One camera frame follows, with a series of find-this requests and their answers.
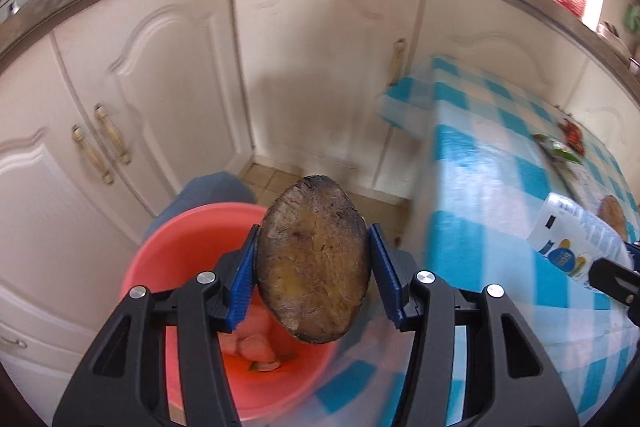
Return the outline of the brown baked potato half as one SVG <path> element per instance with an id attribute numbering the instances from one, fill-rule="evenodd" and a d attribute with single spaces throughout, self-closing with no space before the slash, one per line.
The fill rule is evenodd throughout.
<path id="1" fill-rule="evenodd" d="M 259 225 L 254 272 L 266 308 L 304 343 L 332 343 L 352 327 L 366 297 L 369 231 L 341 185 L 304 176 Z"/>

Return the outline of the green cookie packet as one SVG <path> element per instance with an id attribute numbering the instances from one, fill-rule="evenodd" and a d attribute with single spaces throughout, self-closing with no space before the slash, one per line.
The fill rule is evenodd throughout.
<path id="1" fill-rule="evenodd" d="M 535 133 L 532 138 L 537 145 L 554 161 L 570 162 L 582 165 L 582 160 L 566 144 L 551 138 L 551 136 Z"/>

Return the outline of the blue checkered tablecloth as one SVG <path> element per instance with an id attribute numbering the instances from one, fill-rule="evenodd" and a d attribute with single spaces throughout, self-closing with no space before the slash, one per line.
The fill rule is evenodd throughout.
<path id="1" fill-rule="evenodd" d="M 451 286 L 500 284 L 584 425 L 622 379 L 639 329 L 621 305 L 572 281 L 526 241 L 548 193 L 568 194 L 532 138 L 563 138 L 556 123 L 564 115 L 506 80 L 437 55 L 388 89 L 382 104 L 382 118 L 423 146 L 401 248 Z M 602 142 L 583 132 L 586 168 L 622 204 L 630 240 L 639 239 L 639 196 Z M 317 390 L 270 426 L 390 426 L 411 336 L 387 321 L 380 300 L 365 309 Z"/>

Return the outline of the blue jeans knee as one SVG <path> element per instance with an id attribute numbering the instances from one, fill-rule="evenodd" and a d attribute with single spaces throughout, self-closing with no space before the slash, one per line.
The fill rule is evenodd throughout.
<path id="1" fill-rule="evenodd" d="M 176 198 L 153 219 L 142 236 L 142 242 L 146 242 L 165 223 L 181 213 L 218 202 L 255 204 L 256 198 L 243 181 L 227 171 L 198 176 L 189 181 Z"/>

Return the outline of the pink plastic bucket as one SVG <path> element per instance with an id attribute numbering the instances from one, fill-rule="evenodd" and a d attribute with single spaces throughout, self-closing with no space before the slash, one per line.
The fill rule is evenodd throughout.
<path id="1" fill-rule="evenodd" d="M 337 351 L 289 334 L 250 287 L 253 262 L 221 259 L 244 245 L 266 210 L 218 202 L 188 210 L 162 225 L 134 255 L 120 292 L 142 285 L 169 291 L 205 270 L 220 280 L 222 361 L 242 421 L 265 421 L 303 402 Z"/>

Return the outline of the red snack packet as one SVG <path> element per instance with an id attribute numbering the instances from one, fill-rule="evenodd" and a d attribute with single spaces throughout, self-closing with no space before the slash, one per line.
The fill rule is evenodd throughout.
<path id="1" fill-rule="evenodd" d="M 577 124 L 574 124 L 573 121 L 569 121 L 568 119 L 560 121 L 558 127 L 564 134 L 565 143 L 579 156 L 585 156 L 582 129 L 580 129 Z"/>

